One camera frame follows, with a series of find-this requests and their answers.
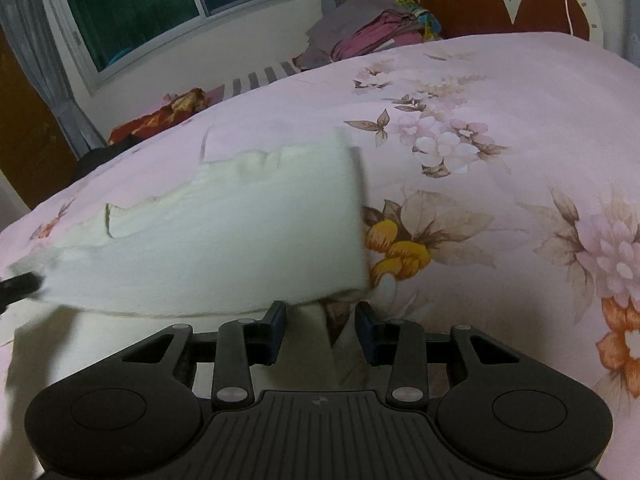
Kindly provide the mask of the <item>cream white small garment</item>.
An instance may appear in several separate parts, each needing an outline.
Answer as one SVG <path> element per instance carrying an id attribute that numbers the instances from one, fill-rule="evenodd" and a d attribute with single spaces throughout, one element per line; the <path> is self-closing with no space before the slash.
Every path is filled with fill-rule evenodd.
<path id="1" fill-rule="evenodd" d="M 252 312 L 363 292 L 363 182 L 341 133 L 206 162 L 127 209 L 106 205 L 12 275 L 56 306 L 139 316 Z"/>

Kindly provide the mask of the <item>pile of folded clothes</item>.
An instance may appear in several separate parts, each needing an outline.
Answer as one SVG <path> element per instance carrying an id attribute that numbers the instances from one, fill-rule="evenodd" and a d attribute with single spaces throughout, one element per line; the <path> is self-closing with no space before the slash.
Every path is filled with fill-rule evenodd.
<path id="1" fill-rule="evenodd" d="M 414 0 L 348 0 L 308 29 L 307 49 L 293 58 L 312 70 L 346 58 L 440 37 L 436 16 Z"/>

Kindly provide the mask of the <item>brown wooden door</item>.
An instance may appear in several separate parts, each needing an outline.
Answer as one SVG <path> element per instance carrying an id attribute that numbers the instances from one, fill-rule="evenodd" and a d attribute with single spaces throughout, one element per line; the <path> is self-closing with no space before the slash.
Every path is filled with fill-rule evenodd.
<path id="1" fill-rule="evenodd" d="M 1 170 L 34 208 L 72 182 L 77 159 L 5 39 L 0 65 Z"/>

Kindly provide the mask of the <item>black cloth item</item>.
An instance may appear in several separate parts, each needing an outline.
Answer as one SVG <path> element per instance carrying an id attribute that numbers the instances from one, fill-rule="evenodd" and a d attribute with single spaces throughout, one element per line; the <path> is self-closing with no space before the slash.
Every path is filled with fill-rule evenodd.
<path id="1" fill-rule="evenodd" d="M 96 148 L 95 150 L 91 150 L 78 160 L 72 181 L 76 182 L 83 177 L 88 176 L 88 174 L 91 174 L 93 170 L 96 170 L 96 168 L 106 164 L 123 152 L 128 151 L 130 148 L 130 144 L 122 142 L 109 145 L 106 148 Z"/>

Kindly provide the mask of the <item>pink floral bed sheet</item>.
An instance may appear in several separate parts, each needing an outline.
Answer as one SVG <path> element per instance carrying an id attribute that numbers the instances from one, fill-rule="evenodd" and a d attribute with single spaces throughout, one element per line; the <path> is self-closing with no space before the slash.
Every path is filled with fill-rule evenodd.
<path id="1" fill-rule="evenodd" d="M 338 62 L 237 96 L 130 148 L 1 235 L 1 273 L 106 205 L 127 209 L 206 162 L 341 133 L 363 182 L 363 292 L 288 304 L 266 389 L 384 390 L 354 310 L 445 333 L 467 325 L 600 394 L 608 479 L 639 474 L 639 72 L 562 34 L 469 36 Z M 35 479 L 24 430 L 38 392 L 171 325 L 241 313 L 139 316 L 37 296 L 1 319 L 1 474 Z"/>

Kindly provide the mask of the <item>red orange floral blanket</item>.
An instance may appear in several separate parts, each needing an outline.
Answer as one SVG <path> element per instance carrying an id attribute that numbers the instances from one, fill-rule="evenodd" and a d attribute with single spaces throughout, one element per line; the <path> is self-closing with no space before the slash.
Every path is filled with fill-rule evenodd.
<path id="1" fill-rule="evenodd" d="M 126 122 L 112 130 L 108 144 L 114 145 L 130 138 L 146 140 L 185 122 L 208 107 L 209 99 L 200 88 L 183 94 L 169 94 L 165 103 L 155 112 Z"/>

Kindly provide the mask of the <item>striped grey white pillow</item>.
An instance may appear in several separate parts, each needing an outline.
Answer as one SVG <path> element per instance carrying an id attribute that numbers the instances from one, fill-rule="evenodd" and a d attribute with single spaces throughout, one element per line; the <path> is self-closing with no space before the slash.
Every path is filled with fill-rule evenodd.
<path id="1" fill-rule="evenodd" d="M 209 106 L 240 96 L 243 93 L 268 86 L 275 81 L 299 74 L 300 70 L 290 61 L 276 63 L 256 70 L 244 76 L 235 77 L 220 86 L 205 92 L 206 103 Z"/>

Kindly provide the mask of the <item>grey curtain left side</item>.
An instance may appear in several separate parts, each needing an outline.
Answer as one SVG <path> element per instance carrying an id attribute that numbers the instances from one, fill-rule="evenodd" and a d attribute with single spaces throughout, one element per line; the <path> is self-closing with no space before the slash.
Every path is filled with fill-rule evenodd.
<path id="1" fill-rule="evenodd" d="M 49 107 L 75 157 L 103 148 L 104 139 L 74 97 L 42 0 L 1 0 L 1 27 L 28 82 Z"/>

